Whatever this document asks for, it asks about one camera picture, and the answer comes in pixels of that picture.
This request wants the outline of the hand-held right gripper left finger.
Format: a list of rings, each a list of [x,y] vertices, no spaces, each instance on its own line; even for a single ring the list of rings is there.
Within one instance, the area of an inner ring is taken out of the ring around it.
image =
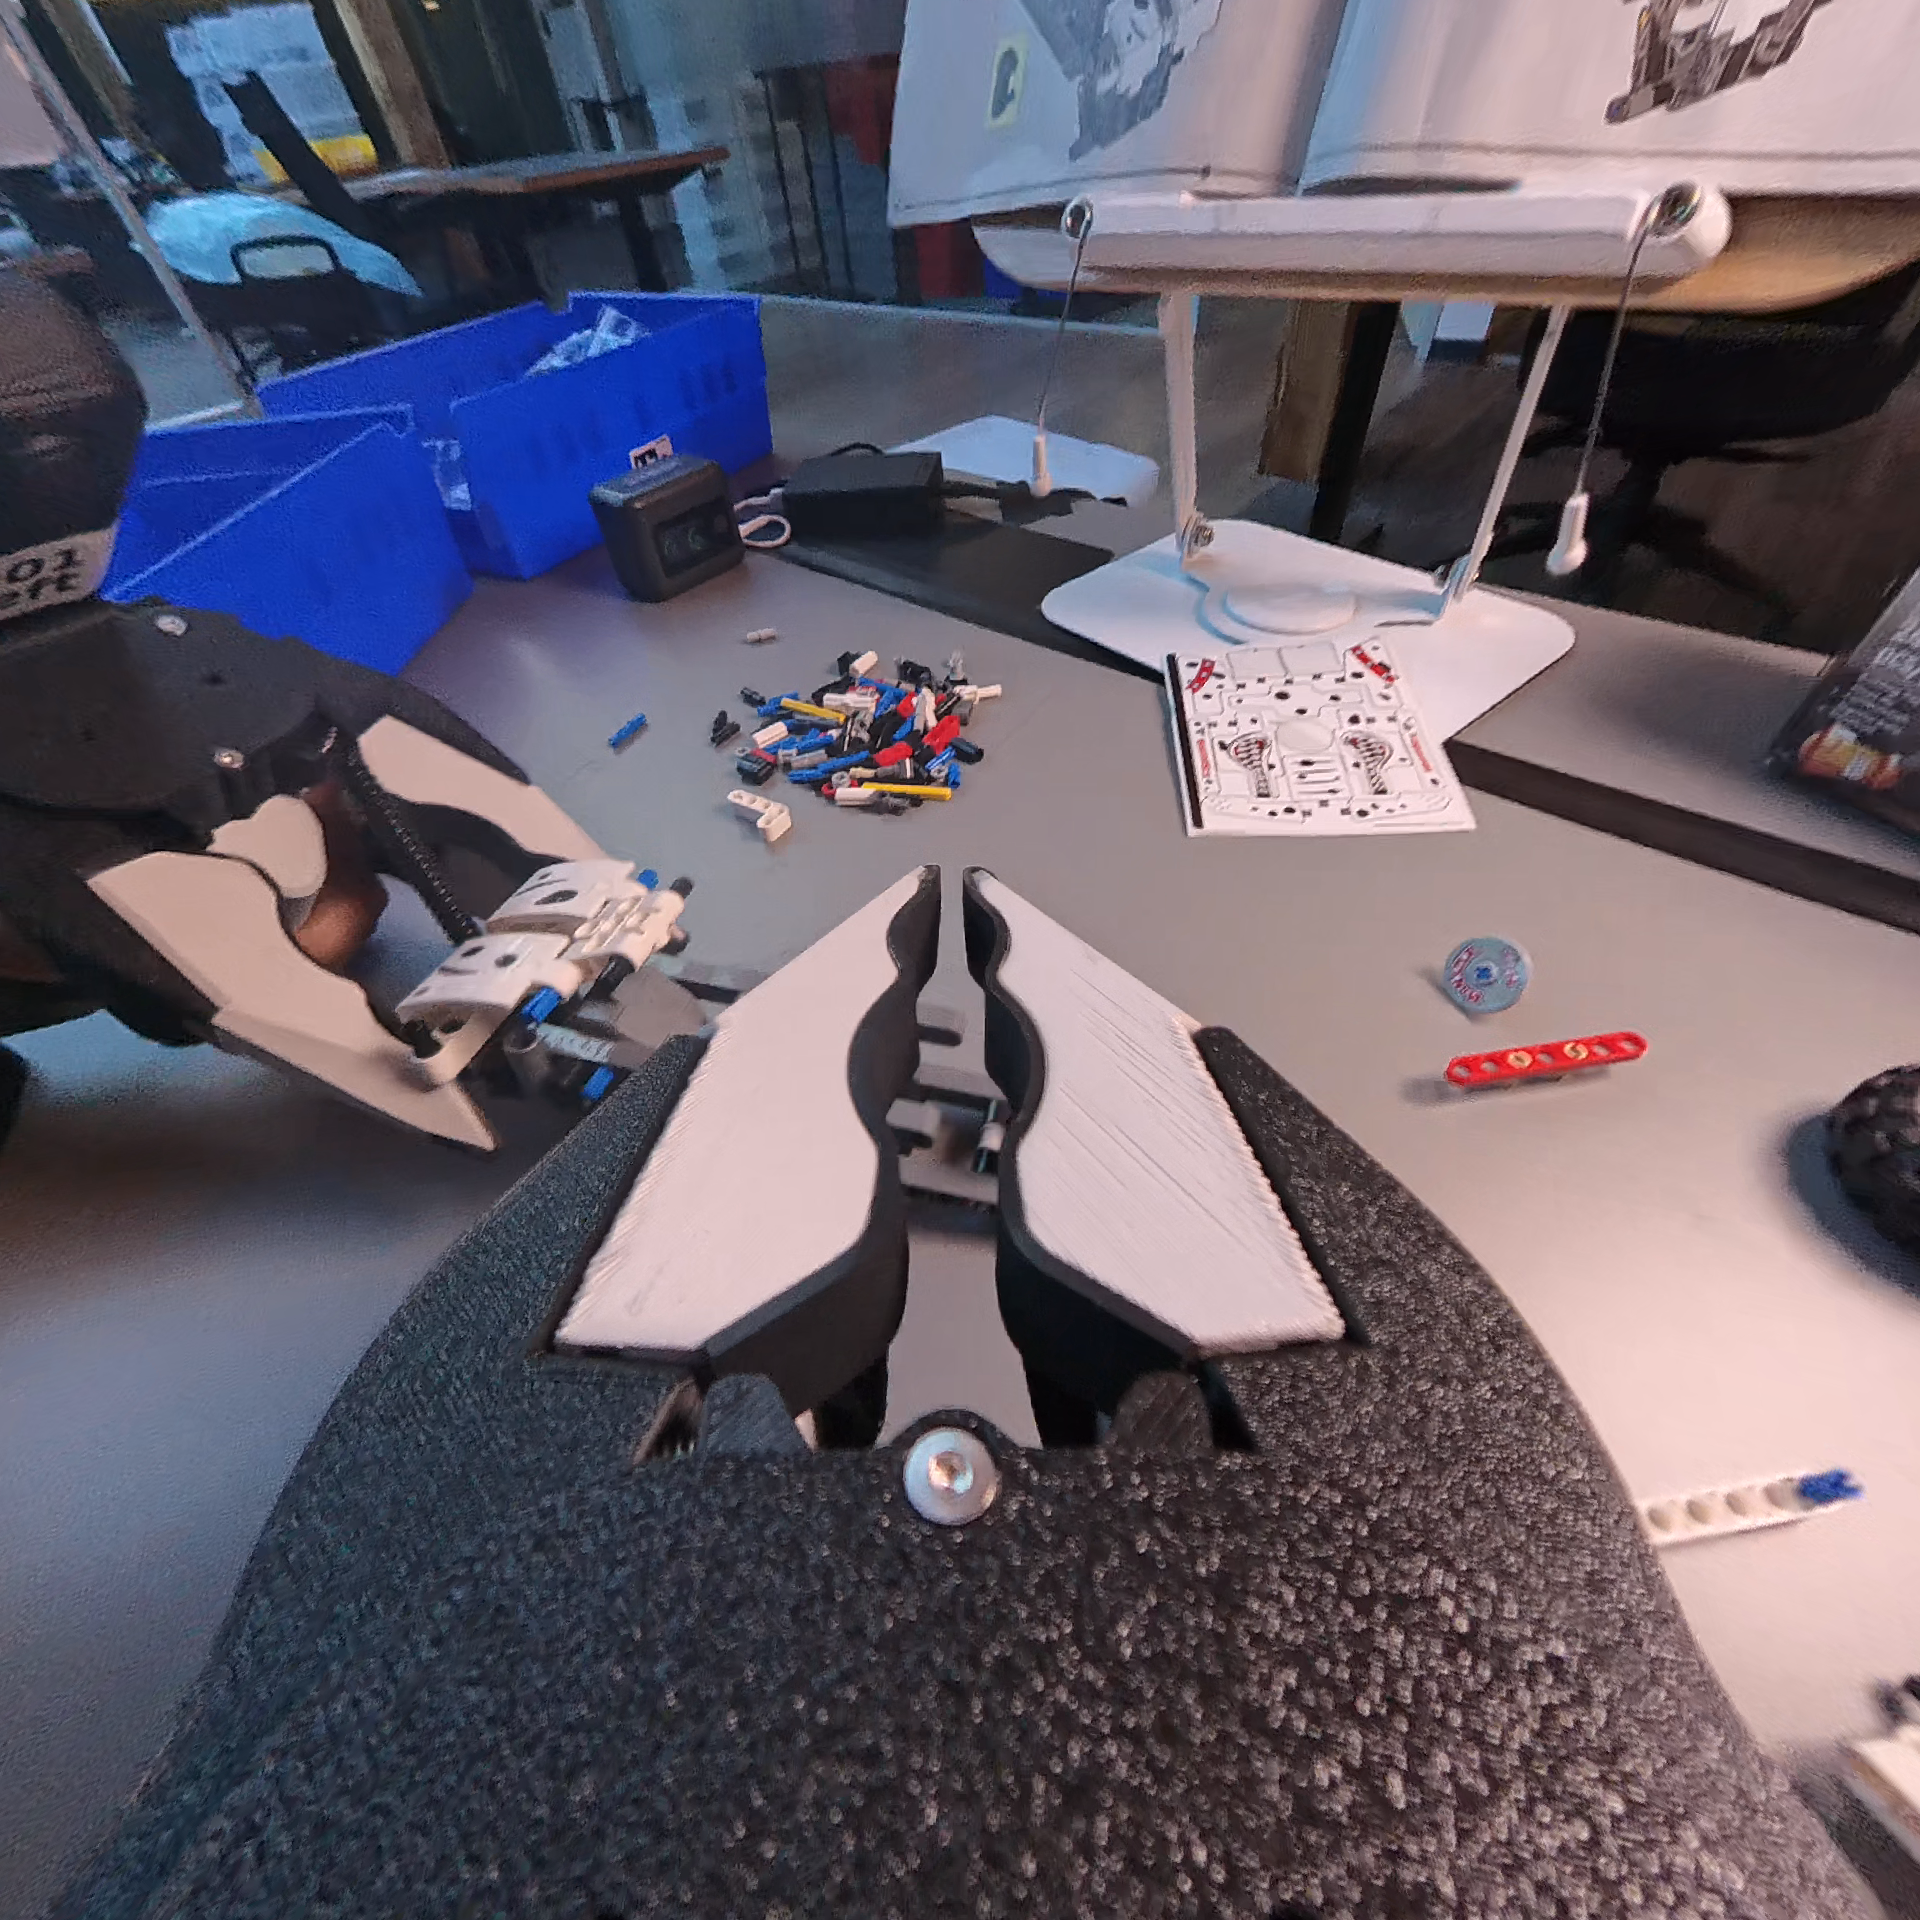
[[[922,1060],[942,876],[915,868],[738,996],[588,1258],[556,1349],[867,1373],[904,1312],[890,1110]]]

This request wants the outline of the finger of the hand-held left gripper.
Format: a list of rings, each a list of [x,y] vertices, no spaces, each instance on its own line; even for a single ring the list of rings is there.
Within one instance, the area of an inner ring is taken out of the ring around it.
[[[459,854],[500,878],[582,862],[622,870],[536,785],[396,716],[378,717],[351,746],[378,790],[434,857]]]
[[[256,867],[149,853],[93,874],[86,886],[208,1002],[208,1032],[221,1050],[294,1072],[420,1136],[496,1149],[472,1099],[434,1084],[360,988],[299,950]]]

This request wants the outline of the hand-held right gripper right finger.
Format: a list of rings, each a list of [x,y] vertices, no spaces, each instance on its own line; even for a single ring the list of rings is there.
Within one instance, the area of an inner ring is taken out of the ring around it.
[[[1180,1360],[1344,1338],[1199,1024],[989,870],[965,876],[965,918],[1015,1259]]]

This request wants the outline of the toy brick model car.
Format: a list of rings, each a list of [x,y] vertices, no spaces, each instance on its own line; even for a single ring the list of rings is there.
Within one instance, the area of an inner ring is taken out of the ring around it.
[[[339,739],[341,785],[396,878],[443,915],[446,957],[375,1018],[434,1084],[486,1097],[549,1097],[582,1114],[676,1037],[703,1034],[738,1002],[768,1009],[754,969],[662,968],[684,949],[687,881],[622,862],[500,878],[434,854]]]

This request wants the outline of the white brick hood panel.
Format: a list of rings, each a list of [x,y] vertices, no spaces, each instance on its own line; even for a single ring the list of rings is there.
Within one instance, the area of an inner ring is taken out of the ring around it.
[[[1786,1529],[1866,1497],[1845,1467],[1778,1472],[1702,1485],[1682,1496],[1645,1496],[1634,1506],[1648,1545],[1666,1553]]]

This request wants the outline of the instruction booklet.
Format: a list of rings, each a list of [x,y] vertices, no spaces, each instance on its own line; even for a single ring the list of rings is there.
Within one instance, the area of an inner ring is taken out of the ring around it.
[[[890,219],[1581,169],[1914,197],[1915,3],[917,3]]]

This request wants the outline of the person's left hand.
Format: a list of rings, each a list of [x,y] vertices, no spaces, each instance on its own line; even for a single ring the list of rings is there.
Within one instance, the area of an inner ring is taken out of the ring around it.
[[[293,939],[318,968],[344,974],[373,944],[388,894],[358,825],[325,819],[322,827],[325,876]]]

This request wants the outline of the blue storage bin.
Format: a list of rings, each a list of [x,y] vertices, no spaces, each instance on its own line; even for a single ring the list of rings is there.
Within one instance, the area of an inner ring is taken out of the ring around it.
[[[556,374],[520,378],[602,302],[652,336]],[[599,544],[590,489],[623,474],[631,450],[667,437],[726,474],[772,456],[754,294],[571,294],[563,312],[518,304],[384,344],[256,389],[270,417],[402,408],[420,442],[455,442],[466,505],[452,538],[472,574],[533,580]]]
[[[472,592],[402,408],[150,427],[103,596],[240,617],[397,675]]]

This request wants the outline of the small black box device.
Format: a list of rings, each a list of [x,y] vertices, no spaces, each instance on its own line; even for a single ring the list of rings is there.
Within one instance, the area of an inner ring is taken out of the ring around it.
[[[634,602],[662,604],[744,561],[730,474],[667,437],[634,449],[628,469],[597,482],[588,504]]]

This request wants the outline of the round grey disc piece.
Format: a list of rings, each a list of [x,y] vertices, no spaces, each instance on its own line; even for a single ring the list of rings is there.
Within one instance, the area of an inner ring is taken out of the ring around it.
[[[1534,979],[1530,950],[1503,936],[1459,942],[1438,969],[1438,990],[1469,1020],[1510,1013]]]

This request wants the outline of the pile of small brick pieces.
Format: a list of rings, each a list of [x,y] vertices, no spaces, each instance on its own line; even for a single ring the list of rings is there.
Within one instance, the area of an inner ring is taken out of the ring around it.
[[[1003,685],[979,682],[962,656],[942,666],[842,653],[818,685],[742,689],[711,714],[708,749],[731,789],[759,789],[794,810],[903,819],[955,802],[986,761],[979,717]]]

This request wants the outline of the red brick beam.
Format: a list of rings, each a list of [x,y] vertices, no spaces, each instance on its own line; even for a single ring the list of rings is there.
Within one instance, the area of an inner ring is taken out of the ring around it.
[[[1571,1041],[1501,1044],[1453,1056],[1443,1084],[1453,1092],[1523,1088],[1562,1081],[1579,1072],[1605,1072],[1638,1062],[1648,1041],[1631,1028],[1599,1032]]]

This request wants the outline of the clear plastic bag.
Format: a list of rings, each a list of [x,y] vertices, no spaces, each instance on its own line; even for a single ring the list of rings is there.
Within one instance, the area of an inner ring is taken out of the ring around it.
[[[606,299],[595,308],[588,324],[576,328],[541,348],[527,362],[520,378],[549,378],[578,368],[592,358],[634,348],[646,340],[652,331],[648,323],[636,318],[634,312]]]

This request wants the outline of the black power brick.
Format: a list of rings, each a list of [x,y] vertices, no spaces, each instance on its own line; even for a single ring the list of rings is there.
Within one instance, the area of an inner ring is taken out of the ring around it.
[[[779,488],[791,544],[935,538],[946,516],[944,456],[838,450],[799,461]]]

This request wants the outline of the sticker sheet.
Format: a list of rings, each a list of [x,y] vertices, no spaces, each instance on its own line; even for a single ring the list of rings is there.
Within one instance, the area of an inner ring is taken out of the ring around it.
[[[1451,834],[1469,798],[1381,635],[1205,643],[1162,660],[1188,837]]]

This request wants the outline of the book stand with white base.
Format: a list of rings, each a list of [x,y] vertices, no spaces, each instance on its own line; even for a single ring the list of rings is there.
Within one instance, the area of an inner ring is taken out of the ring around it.
[[[1214,200],[1194,192],[1076,194],[1061,214],[989,221],[988,254],[1039,284],[1083,270],[1158,297],[1167,401],[1172,536],[1093,566],[1043,602],[1053,627],[1127,660],[1251,664],[1278,644],[1395,643],[1429,728],[1468,728],[1562,658],[1563,617],[1476,588],[1510,474],[1575,304],[1629,299],[1685,281],[1728,246],[1732,210],[1708,182],[1563,177],[1475,192]],[[1197,508],[1194,331],[1214,291],[1308,294],[1548,297],[1548,329],[1468,555],[1443,574]]]

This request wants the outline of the dark background table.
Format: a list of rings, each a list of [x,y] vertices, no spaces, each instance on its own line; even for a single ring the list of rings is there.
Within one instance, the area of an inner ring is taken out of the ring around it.
[[[623,236],[636,285],[670,293],[644,201],[662,201],[685,181],[731,157],[730,147],[690,152],[557,154],[488,160],[466,166],[399,166],[343,182],[358,208],[422,217],[443,228],[469,228],[498,258],[498,284],[518,302],[541,302],[526,236],[546,203],[610,203]]]

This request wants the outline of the small white stand base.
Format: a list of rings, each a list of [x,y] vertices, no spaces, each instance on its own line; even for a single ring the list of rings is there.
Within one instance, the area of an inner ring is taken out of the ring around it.
[[[1143,508],[1162,484],[1155,460],[1104,442],[1076,438],[1011,417],[976,417],[890,445],[939,453],[949,474],[1026,482],[1039,494],[1076,494]]]

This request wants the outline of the black toy tyre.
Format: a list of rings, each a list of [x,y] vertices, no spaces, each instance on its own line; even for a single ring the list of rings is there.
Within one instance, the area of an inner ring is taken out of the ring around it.
[[[1917,1258],[1917,1062],[1886,1067],[1835,1102],[1824,1148],[1847,1203]]]

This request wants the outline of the black toy set box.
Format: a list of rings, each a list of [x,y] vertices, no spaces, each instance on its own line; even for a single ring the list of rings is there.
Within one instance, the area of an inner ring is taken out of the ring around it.
[[[1852,653],[1813,684],[1775,733],[1767,766],[1915,832],[1917,576]]]

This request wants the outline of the white grey brick part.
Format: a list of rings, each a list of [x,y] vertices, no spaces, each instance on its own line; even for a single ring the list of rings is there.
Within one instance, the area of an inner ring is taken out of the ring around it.
[[[1845,1744],[1845,1779],[1906,1856],[1917,1861],[1917,1673],[1878,1694],[1886,1726]]]

